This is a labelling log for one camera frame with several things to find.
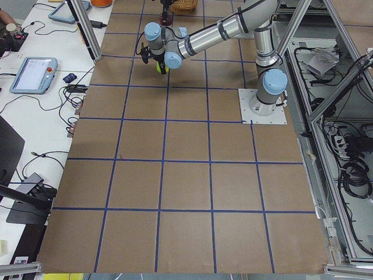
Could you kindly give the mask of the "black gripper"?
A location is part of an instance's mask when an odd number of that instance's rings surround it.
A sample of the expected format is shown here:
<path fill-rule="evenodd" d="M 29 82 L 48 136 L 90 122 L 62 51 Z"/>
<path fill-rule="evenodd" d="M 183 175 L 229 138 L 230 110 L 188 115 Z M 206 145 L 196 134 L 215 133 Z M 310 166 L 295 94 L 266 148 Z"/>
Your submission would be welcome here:
<path fill-rule="evenodd" d="M 161 55 L 155 55 L 155 54 L 153 54 L 153 58 L 154 58 L 154 60 L 156 62 L 163 62 L 163 63 L 165 63 L 164 55 L 163 54 L 161 54 Z"/>
<path fill-rule="evenodd" d="M 168 16 L 169 16 L 168 11 L 169 11 L 169 8 L 172 5 L 172 3 L 171 2 L 163 2 L 162 5 L 163 5 L 163 10 L 162 10 L 161 16 L 162 16 L 163 19 L 168 19 Z"/>

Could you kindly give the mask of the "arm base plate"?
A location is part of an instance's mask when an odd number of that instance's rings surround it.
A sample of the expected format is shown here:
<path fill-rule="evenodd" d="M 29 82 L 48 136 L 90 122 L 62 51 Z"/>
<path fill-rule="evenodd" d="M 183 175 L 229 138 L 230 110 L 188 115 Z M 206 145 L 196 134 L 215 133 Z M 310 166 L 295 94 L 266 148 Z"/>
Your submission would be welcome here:
<path fill-rule="evenodd" d="M 287 125 L 284 108 L 287 101 L 279 96 L 275 104 L 263 104 L 257 99 L 257 89 L 238 89 L 243 124 Z"/>

